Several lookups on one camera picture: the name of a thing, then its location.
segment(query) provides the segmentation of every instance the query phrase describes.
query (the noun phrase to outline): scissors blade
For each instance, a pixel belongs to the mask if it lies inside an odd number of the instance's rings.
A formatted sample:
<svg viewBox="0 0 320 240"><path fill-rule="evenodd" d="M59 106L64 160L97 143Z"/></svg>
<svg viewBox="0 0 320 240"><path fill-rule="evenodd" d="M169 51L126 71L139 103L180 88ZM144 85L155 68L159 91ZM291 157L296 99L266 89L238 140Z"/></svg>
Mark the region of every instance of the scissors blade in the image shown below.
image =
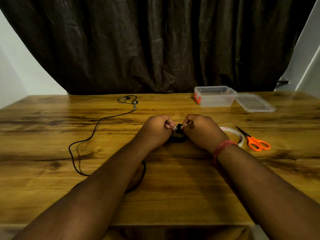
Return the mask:
<svg viewBox="0 0 320 240"><path fill-rule="evenodd" d="M245 133L245 132L244 132L242 129L240 129L239 127L236 126L236 128L237 128L245 137L247 137L247 136L251 137L249 134Z"/></svg>

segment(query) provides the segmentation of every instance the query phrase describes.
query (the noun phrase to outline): black cable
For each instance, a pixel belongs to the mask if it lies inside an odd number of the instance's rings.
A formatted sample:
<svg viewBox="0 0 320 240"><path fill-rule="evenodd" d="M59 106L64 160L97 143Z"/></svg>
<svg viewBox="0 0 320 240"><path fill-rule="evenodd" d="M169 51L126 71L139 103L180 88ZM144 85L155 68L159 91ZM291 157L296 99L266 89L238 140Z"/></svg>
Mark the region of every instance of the black cable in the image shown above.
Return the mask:
<svg viewBox="0 0 320 240"><path fill-rule="evenodd" d="M129 100L130 97L134 97L134 99L131 101L131 103L127 103L126 101ZM71 144L69 145L69 153L70 153L70 155L71 155L72 164L73 164L73 167L74 167L74 169L75 169L75 171L76 171L77 173L79 173L79 174L82 175L82 176L90 176L90 174L83 173L83 172L81 172L80 170L77 169L76 164L75 164L75 159L74 159L73 154L72 154L72 152L71 152L71 146L74 145L74 144L80 143L80 142L85 142L85 141L90 140L90 139L94 136L94 133L96 132L97 127L99 126L99 123L102 122L103 120L109 119L109 118L118 117L118 116L122 116L122 115L127 115L127 114L130 114L130 113L134 112L134 111L136 110L135 105L138 103L138 101L136 101L137 98L138 98L138 97L135 96L135 95L127 95L127 96L124 96L124 97L122 97L122 98L118 98L118 100L117 100L118 103L120 103L120 104L133 104L133 105L134 105L134 109L131 110L130 112L127 112L127 113L122 113L122 114L118 114L118 115L107 116L107 117L103 117L103 118L99 119L99 121L96 123L96 126L95 126L94 129L93 129L92 135L91 135L89 138L87 138L87 139L85 139L85 140L80 140L80 141L73 142L73 143L71 143ZM125 191L125 193L130 193L130 192L134 191L134 190L141 184L141 182L142 182L142 180L143 180L143 178L144 178L144 175L145 175L145 173L146 173L146 170L147 170L147 166L146 166L145 161L142 161L142 164L143 164L143 172L142 172L142 175L141 175L140 180L138 181L138 183L136 183L136 184L135 184L134 186L132 186L130 189L127 189L127 190Z"/></svg>

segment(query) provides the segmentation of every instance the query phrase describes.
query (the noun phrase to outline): human hand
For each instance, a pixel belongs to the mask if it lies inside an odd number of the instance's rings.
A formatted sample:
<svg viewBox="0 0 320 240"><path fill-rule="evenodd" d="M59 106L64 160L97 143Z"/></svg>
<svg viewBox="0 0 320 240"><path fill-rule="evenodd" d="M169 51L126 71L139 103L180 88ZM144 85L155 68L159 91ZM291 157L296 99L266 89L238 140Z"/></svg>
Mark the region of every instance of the human hand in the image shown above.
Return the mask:
<svg viewBox="0 0 320 240"><path fill-rule="evenodd" d="M163 145L174 132L175 123L169 115L162 114L147 119L134 140L150 151Z"/></svg>
<svg viewBox="0 0 320 240"><path fill-rule="evenodd" d="M183 133L199 147L214 153L217 146L228 136L211 117L189 114L182 123Z"/></svg>

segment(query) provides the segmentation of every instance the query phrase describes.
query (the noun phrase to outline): person's right arm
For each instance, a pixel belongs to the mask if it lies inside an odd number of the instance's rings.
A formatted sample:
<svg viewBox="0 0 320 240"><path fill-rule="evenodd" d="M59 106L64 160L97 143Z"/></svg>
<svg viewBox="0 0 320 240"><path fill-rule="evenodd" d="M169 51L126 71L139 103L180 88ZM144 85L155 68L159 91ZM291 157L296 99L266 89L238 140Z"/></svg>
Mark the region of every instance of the person's right arm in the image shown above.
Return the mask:
<svg viewBox="0 0 320 240"><path fill-rule="evenodd" d="M211 154L227 135L211 117L190 114L182 130ZM320 205L237 145L218 161L229 174L255 219L271 239L319 239Z"/></svg>

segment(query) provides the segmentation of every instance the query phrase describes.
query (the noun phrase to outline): wall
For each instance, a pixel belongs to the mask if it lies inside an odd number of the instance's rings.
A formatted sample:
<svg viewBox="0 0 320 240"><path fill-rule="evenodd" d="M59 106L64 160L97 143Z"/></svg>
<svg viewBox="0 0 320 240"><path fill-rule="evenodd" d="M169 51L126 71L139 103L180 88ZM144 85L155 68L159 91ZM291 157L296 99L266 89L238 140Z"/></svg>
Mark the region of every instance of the wall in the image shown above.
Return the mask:
<svg viewBox="0 0 320 240"><path fill-rule="evenodd" d="M0 108L28 95L67 94L36 61L0 11Z"/></svg>
<svg viewBox="0 0 320 240"><path fill-rule="evenodd" d="M320 0L313 10L294 48L288 68L280 80L289 84L278 84L275 91L304 91L320 98Z"/></svg>

